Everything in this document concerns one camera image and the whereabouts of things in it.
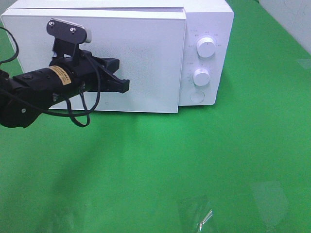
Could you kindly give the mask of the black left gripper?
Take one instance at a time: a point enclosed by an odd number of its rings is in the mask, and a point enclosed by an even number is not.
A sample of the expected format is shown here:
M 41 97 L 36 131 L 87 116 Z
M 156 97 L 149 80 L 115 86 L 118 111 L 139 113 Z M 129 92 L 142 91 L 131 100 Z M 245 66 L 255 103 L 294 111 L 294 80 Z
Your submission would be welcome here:
M 62 82 L 59 92 L 81 90 L 123 94 L 129 90 L 129 80 L 114 75 L 119 68 L 119 59 L 94 57 L 86 50 L 80 50 L 76 57 L 53 58 L 49 66 Z

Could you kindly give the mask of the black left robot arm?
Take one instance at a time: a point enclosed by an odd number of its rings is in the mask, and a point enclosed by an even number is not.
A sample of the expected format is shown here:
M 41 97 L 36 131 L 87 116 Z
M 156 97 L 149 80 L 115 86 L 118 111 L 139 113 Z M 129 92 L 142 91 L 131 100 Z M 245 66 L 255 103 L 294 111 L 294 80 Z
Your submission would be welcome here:
M 74 57 L 53 58 L 49 67 L 10 77 L 0 72 L 0 124 L 30 126 L 40 114 L 68 117 L 79 126 L 90 124 L 101 92 L 125 93 L 130 81 L 115 72 L 120 61 L 94 57 L 80 50 Z

